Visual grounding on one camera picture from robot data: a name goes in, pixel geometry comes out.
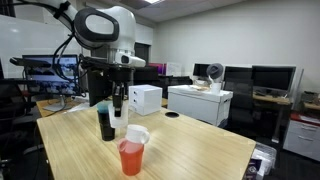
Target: red cup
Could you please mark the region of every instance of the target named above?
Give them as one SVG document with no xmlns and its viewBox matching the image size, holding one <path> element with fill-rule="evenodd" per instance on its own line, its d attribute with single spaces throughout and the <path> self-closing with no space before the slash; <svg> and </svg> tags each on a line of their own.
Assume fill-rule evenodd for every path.
<svg viewBox="0 0 320 180">
<path fill-rule="evenodd" d="M 141 170 L 144 145 L 121 139 L 118 143 L 122 171 L 128 176 L 134 176 Z"/>
</svg>

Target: table leg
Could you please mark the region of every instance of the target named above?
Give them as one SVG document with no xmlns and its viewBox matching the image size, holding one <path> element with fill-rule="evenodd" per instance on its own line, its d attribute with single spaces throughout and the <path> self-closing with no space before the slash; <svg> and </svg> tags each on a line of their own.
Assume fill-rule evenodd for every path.
<svg viewBox="0 0 320 180">
<path fill-rule="evenodd" d="M 277 122 L 276 122 L 276 129 L 274 130 L 274 133 L 272 136 L 272 142 L 274 142 L 274 143 L 279 143 L 279 128 L 280 128 L 280 124 L 281 124 L 283 108 L 284 108 L 284 106 L 280 105 L 279 114 L 278 114 L 278 118 L 277 118 Z"/>
</svg>

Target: ceiling light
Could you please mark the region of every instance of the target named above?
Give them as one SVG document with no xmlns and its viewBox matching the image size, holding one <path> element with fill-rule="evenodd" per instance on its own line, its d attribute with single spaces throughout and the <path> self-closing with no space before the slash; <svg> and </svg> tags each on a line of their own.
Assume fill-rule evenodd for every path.
<svg viewBox="0 0 320 180">
<path fill-rule="evenodd" d="M 164 0 L 144 0 L 147 1 L 148 3 L 154 4 L 154 3 L 158 3 L 160 1 L 164 1 Z"/>
</svg>

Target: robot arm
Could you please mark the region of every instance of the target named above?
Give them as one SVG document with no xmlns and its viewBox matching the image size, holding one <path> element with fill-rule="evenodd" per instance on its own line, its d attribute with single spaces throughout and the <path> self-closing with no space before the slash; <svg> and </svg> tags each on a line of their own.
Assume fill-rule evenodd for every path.
<svg viewBox="0 0 320 180">
<path fill-rule="evenodd" d="M 38 2 L 57 8 L 58 11 L 47 9 L 70 29 L 78 43 L 91 50 L 92 54 L 95 54 L 93 52 L 96 49 L 108 46 L 108 52 L 106 52 L 108 59 L 87 58 L 87 60 L 99 68 L 102 67 L 102 64 L 105 65 L 110 80 L 114 82 L 112 93 L 114 114 L 120 117 L 125 84 L 130 81 L 132 67 L 145 66 L 143 59 L 134 56 L 136 26 L 134 15 L 127 9 L 118 6 L 105 10 L 85 8 L 77 11 L 66 0 L 38 0 Z M 90 23 L 95 20 L 109 23 L 97 29 Z"/>
</svg>

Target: white storage drawer unit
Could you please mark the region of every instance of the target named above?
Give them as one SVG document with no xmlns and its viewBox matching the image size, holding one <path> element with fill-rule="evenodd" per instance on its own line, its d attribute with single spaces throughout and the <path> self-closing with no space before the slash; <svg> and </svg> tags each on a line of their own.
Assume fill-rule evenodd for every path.
<svg viewBox="0 0 320 180">
<path fill-rule="evenodd" d="M 140 115 L 160 111 L 162 88 L 151 85 L 129 86 L 129 109 Z"/>
<path fill-rule="evenodd" d="M 168 87 L 168 109 L 218 126 L 229 115 L 232 92 L 198 92 L 187 85 Z"/>
<path fill-rule="evenodd" d="M 290 120 L 283 148 L 320 161 L 320 121 L 318 126 Z"/>
</svg>

